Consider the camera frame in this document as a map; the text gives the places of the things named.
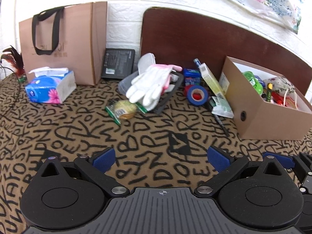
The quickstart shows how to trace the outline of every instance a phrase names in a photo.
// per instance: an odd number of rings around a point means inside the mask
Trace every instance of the black bag handle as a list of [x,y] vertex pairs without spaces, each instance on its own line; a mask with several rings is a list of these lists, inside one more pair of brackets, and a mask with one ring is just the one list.
[[[60,18],[63,14],[65,6],[56,7],[48,9],[45,11],[36,14],[32,18],[32,44],[35,48],[35,52],[38,55],[47,54],[51,55],[59,44],[59,35],[60,35]],[[42,50],[36,47],[36,26],[39,22],[46,20],[55,13],[55,18],[52,27],[52,49],[51,50]]]

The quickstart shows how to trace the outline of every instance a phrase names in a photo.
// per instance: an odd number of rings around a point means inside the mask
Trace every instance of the blue tissue box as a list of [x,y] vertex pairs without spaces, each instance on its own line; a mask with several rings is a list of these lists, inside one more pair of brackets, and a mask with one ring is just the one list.
[[64,76],[38,76],[25,89],[32,102],[62,104],[76,89],[74,72]]

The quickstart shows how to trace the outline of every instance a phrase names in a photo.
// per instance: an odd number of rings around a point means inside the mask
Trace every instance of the green toy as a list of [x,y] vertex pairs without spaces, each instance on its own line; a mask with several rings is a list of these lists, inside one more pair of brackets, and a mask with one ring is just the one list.
[[245,71],[245,72],[243,72],[243,75],[246,77],[246,79],[249,81],[249,83],[255,88],[256,92],[259,95],[262,95],[263,87],[259,83],[259,81],[256,80],[254,74],[251,71]]

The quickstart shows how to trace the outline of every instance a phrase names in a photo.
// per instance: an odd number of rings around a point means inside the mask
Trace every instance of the roll of tape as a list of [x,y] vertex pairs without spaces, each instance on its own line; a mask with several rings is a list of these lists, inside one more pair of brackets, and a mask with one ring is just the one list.
[[[201,95],[201,99],[194,99],[193,94],[200,94]],[[187,93],[187,98],[189,100],[189,102],[194,105],[194,106],[201,106],[203,104],[205,104],[208,100],[208,92],[207,90],[199,85],[193,85],[192,87],[190,87],[188,89],[188,93]]]

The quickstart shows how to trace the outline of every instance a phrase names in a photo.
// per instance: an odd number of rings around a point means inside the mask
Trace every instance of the white brick wall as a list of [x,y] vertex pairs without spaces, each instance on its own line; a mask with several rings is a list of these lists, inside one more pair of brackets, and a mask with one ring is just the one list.
[[[47,8],[65,4],[84,3],[100,0],[17,0],[16,22],[32,17]],[[107,47],[132,48],[137,52],[140,47],[141,22],[144,11],[151,6],[163,6],[189,10],[209,15],[243,28],[276,42],[298,55],[312,66],[312,0],[306,0],[309,8],[304,11],[299,34],[273,23],[259,19],[227,0],[107,0]],[[0,14],[0,48],[15,43],[14,40],[14,0],[2,0]],[[312,86],[307,93],[312,98]]]

